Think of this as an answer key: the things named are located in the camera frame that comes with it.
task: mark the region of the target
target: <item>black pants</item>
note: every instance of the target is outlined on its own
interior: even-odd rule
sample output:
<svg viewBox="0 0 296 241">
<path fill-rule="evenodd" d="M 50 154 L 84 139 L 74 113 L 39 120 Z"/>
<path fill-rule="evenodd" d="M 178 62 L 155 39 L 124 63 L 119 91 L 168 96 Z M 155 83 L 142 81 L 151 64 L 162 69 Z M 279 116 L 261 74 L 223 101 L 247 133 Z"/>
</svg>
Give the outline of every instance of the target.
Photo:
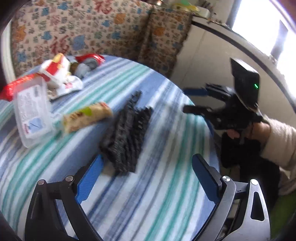
<svg viewBox="0 0 296 241">
<path fill-rule="evenodd" d="M 245 138 L 244 144 L 239 139 L 232 140 L 226 133 L 222 135 L 221 163 L 225 168 L 240 166 L 240 182 L 248 183 L 256 179 L 263 192 L 268 212 L 278 198 L 280 179 L 279 166 L 260 157 L 260 143 Z"/>
</svg>

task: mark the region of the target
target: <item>silver screw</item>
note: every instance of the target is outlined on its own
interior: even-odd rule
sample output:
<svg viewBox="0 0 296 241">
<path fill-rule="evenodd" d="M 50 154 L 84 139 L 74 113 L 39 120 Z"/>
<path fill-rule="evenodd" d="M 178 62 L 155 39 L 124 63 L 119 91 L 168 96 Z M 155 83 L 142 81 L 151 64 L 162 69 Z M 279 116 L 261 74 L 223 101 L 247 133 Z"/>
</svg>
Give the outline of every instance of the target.
<svg viewBox="0 0 296 241">
<path fill-rule="evenodd" d="M 251 179 L 251 183 L 252 183 L 253 185 L 258 185 L 258 181 L 257 181 L 256 179 Z"/>
<path fill-rule="evenodd" d="M 230 181 L 229 176 L 223 176 L 222 179 L 223 179 L 224 182 L 229 182 Z"/>
<path fill-rule="evenodd" d="M 74 179 L 73 176 L 67 176 L 67 177 L 66 177 L 66 181 L 67 181 L 67 182 L 72 182 L 73 179 Z"/>
<path fill-rule="evenodd" d="M 40 179 L 38 182 L 37 182 L 38 185 L 43 185 L 44 184 L 44 180 L 43 179 Z"/>
</svg>

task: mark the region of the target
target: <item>hand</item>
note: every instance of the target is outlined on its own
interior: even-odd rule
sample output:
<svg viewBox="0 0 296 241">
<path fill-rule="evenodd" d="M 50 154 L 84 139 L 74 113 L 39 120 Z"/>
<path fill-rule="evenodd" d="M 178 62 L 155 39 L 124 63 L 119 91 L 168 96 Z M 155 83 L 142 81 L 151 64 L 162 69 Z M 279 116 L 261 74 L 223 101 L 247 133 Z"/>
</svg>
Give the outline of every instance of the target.
<svg viewBox="0 0 296 241">
<path fill-rule="evenodd" d="M 265 145 L 270 136 L 270 125 L 260 122 L 250 124 L 246 129 L 243 130 L 242 136 L 258 140 L 262 145 Z M 226 130 L 227 135 L 231 138 L 240 138 L 240 134 L 235 130 Z"/>
</svg>

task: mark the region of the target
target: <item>green fabric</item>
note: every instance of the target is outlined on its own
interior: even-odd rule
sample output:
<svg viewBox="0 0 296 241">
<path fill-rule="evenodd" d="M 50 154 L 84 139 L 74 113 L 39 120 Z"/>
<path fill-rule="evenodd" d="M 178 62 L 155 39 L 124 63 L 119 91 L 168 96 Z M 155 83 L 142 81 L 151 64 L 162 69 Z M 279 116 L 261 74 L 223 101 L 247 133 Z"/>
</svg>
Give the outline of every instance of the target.
<svg viewBox="0 0 296 241">
<path fill-rule="evenodd" d="M 296 211 L 296 190 L 280 196 L 270 213 L 271 238 L 275 238 Z"/>
</svg>

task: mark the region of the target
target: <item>table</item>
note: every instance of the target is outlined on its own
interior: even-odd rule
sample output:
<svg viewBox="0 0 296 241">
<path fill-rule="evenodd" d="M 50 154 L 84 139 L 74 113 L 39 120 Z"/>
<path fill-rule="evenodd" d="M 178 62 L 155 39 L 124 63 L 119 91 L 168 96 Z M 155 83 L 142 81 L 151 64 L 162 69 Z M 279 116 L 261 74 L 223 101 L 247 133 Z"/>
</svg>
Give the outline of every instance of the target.
<svg viewBox="0 0 296 241">
<path fill-rule="evenodd" d="M 105 58 L 83 80 L 82 91 L 52 102 L 56 125 L 61 114 L 98 101 L 116 114 L 137 90 L 143 92 L 137 106 L 151 106 L 154 113 L 136 173 L 116 175 L 106 162 L 81 206 L 105 241 L 190 240 L 214 206 L 191 167 L 192 155 L 201 153 L 218 169 L 210 130 L 202 117 L 182 113 L 182 106 L 192 102 L 168 79 L 130 60 Z M 109 123 L 101 121 L 69 135 L 57 131 L 50 140 L 27 149 L 12 103 L 0 101 L 0 209 L 21 238 L 37 181 L 56 182 L 75 174 L 98 152 Z M 57 200 L 57 205 L 67 233 L 74 236 L 62 202 Z"/>
</svg>

